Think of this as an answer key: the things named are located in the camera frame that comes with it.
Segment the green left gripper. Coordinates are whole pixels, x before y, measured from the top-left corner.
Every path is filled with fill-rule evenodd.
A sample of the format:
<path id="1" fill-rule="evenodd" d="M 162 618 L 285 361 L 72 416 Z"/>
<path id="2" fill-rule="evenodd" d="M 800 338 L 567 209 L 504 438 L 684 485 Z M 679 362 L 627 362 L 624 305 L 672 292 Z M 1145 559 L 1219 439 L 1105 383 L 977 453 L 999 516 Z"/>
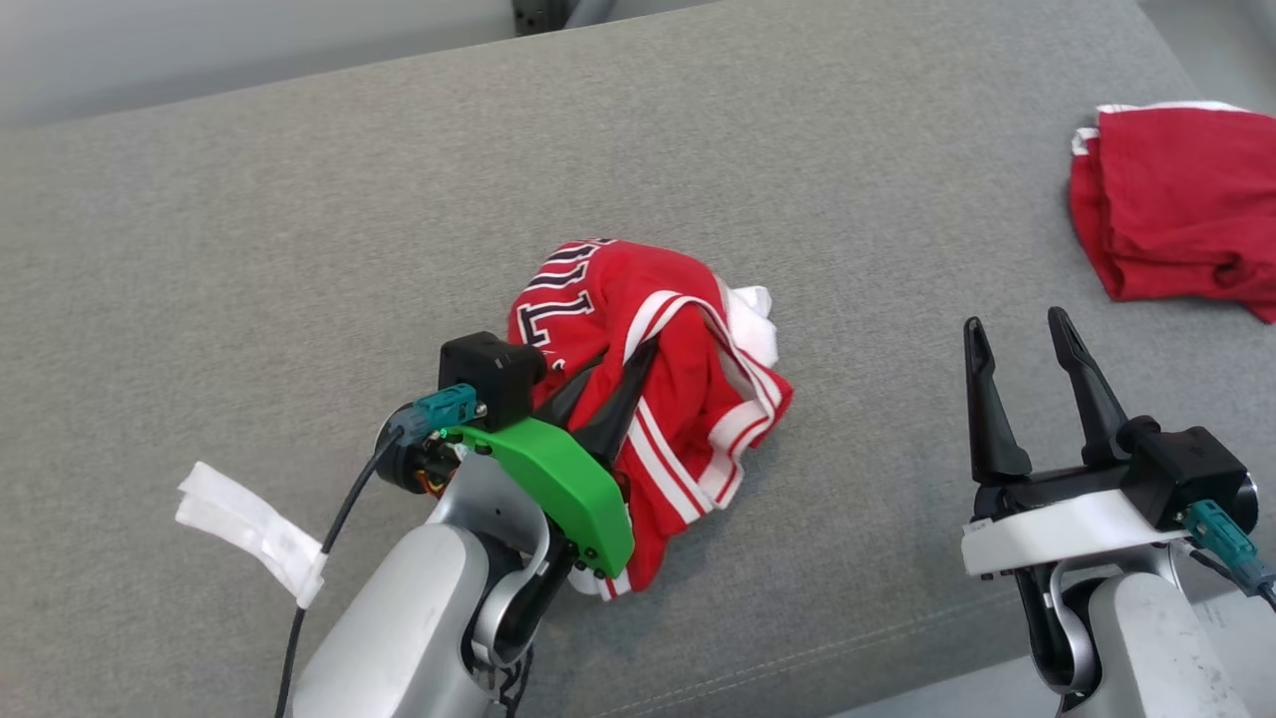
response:
<path id="1" fill-rule="evenodd" d="M 647 339 L 624 363 L 618 386 L 587 423 L 578 443 L 565 431 L 592 372 L 606 353 L 590 358 L 533 409 L 533 418 L 487 431 L 478 423 L 444 431 L 450 443 L 487 448 L 501 469 L 574 542 L 588 568 L 620 576 L 635 539 L 628 506 L 607 472 L 615 467 L 642 399 L 658 341 Z"/>

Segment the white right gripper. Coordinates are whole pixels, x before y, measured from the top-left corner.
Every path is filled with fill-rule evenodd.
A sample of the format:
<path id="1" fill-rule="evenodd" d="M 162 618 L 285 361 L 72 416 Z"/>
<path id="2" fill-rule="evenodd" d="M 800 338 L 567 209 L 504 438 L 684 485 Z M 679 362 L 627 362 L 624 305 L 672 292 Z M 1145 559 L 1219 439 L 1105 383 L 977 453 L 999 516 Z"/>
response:
<path id="1" fill-rule="evenodd" d="M 1119 482 L 1125 468 L 1114 465 L 1129 460 L 1129 451 L 1116 440 L 1128 422 L 1125 411 L 1071 314 L 1050 306 L 1048 324 L 1057 362 L 1071 377 L 1079 409 L 1082 464 L 1113 468 L 1051 471 L 1022 482 L 1034 473 L 1034 463 L 1018 446 L 1002 404 L 995 358 L 983 323 L 967 318 L 963 358 L 970 463 L 972 480 L 981 485 L 972 519 L 962 533 L 962 559 L 971 576 L 1188 537 L 1182 528 L 1157 531 L 1122 494 Z"/>

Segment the red jersey with white sleeves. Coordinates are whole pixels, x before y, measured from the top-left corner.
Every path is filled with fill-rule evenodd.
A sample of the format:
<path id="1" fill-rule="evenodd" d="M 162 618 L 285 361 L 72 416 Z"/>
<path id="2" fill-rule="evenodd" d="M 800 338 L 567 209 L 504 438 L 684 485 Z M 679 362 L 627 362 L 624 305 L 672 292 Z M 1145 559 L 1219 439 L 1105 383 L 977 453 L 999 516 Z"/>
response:
<path id="1" fill-rule="evenodd" d="M 647 339 L 658 341 L 658 355 L 611 469 L 625 495 L 634 551 L 620 576 L 570 573 L 575 590 L 602 599 L 646 590 L 669 539 L 729 508 L 746 449 L 759 446 L 792 404 L 792 385 L 775 371 L 778 339 L 766 309 L 753 309 L 706 263 L 672 249 L 619 238 L 565 242 L 547 254 L 507 315 L 507 341 L 545 356 L 533 408 L 606 353 L 570 432 L 604 406 Z"/>

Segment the red shorts with white trim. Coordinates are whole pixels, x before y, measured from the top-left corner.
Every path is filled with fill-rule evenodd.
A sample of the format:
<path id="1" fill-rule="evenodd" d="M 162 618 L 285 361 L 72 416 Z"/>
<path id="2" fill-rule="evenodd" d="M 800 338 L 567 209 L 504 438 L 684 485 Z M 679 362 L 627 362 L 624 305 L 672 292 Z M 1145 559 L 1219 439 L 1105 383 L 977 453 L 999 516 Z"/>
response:
<path id="1" fill-rule="evenodd" d="M 1205 298 L 1276 324 L 1276 117 L 1101 105 L 1071 154 L 1072 224 L 1109 298 Z"/>

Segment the grey fabric sofa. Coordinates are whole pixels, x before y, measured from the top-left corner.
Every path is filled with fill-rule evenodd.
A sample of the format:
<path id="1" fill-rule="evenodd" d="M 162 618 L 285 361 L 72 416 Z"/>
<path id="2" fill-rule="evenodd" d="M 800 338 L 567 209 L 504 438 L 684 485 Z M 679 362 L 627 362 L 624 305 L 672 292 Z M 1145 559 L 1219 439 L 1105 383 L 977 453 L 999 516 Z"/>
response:
<path id="1" fill-rule="evenodd" d="M 272 718 L 293 599 L 179 482 L 323 536 L 573 238 L 768 287 L 795 398 L 649 590 L 558 596 L 518 718 L 826 718 L 1025 656 L 960 550 L 970 315 L 1035 467 L 1081 457 L 1058 305 L 1244 460 L 1276 557 L 1276 326 L 1113 304 L 1067 209 L 1094 108 L 1194 94 L 1133 0 L 721 0 L 0 135 L 0 718 Z"/>

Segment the dark hinge bracket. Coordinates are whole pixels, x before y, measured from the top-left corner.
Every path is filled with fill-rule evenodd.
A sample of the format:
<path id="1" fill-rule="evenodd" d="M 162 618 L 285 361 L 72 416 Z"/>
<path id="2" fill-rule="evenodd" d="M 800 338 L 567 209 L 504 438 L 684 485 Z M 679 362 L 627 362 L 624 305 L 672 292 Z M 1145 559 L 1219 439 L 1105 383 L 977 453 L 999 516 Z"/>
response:
<path id="1" fill-rule="evenodd" d="M 509 0 L 516 37 L 564 28 L 577 0 Z"/>

